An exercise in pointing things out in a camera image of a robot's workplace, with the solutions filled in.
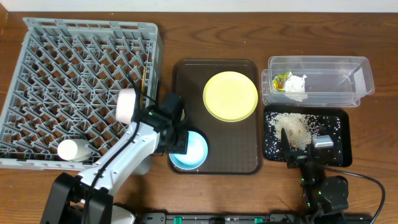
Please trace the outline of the white cup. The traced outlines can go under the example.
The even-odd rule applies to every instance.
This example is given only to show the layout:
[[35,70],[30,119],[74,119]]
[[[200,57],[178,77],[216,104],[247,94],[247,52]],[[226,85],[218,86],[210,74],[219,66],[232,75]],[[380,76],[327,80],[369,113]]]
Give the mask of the white cup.
[[83,162],[90,158],[89,142],[84,139],[63,140],[57,148],[58,155],[66,161]]

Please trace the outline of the white paper napkin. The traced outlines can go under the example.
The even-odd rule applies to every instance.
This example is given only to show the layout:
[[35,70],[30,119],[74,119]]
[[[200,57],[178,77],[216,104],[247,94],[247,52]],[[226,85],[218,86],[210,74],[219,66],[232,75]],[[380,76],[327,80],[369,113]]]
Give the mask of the white paper napkin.
[[289,76],[284,83],[286,97],[298,102],[302,102],[304,99],[307,99],[307,94],[305,93],[306,78],[306,75],[302,75],[300,77],[294,75],[292,72],[289,72]]

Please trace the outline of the green snack wrapper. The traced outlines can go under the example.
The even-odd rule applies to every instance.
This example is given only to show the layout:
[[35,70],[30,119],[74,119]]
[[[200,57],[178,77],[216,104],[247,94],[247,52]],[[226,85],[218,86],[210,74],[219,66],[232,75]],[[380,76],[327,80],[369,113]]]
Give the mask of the green snack wrapper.
[[284,85],[288,77],[290,76],[290,72],[285,72],[284,74],[278,74],[273,79],[273,86],[277,91],[285,91]]

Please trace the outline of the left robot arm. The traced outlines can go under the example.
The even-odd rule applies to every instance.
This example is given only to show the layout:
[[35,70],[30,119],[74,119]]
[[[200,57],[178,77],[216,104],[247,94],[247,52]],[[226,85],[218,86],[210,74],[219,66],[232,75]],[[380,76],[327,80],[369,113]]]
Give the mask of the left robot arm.
[[141,162],[158,152],[186,154],[182,97],[168,93],[146,108],[139,100],[133,89],[119,92],[116,119],[127,124],[124,135],[91,167],[55,179],[41,223],[111,223],[114,196]]

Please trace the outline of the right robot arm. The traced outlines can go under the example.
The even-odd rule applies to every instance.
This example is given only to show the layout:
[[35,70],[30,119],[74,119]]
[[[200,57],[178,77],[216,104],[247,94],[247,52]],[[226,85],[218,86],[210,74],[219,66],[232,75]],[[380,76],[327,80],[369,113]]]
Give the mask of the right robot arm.
[[281,129],[279,157],[289,169],[300,169],[303,197],[309,206],[306,221],[340,213],[348,208],[348,181],[341,176],[327,177],[325,165],[334,158],[334,143],[329,135],[315,136],[306,152],[293,151],[285,129]]

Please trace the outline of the white bowl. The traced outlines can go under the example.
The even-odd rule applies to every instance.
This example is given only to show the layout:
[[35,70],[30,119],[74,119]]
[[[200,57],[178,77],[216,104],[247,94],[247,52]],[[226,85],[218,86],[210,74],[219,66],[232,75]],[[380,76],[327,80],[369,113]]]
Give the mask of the white bowl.
[[132,88],[123,89],[118,94],[116,120],[129,125],[134,114],[136,92]]

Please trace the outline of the rice grains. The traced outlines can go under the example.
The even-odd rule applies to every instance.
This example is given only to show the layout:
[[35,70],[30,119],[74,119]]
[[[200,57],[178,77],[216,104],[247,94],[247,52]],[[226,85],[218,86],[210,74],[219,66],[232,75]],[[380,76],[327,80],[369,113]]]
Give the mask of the rice grains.
[[300,113],[264,113],[264,150],[263,155],[270,161],[281,161],[281,129],[284,128],[291,150],[308,151],[315,136],[318,136],[318,124],[321,123],[334,142],[335,159],[333,166],[343,165],[342,123],[337,116],[310,115]]

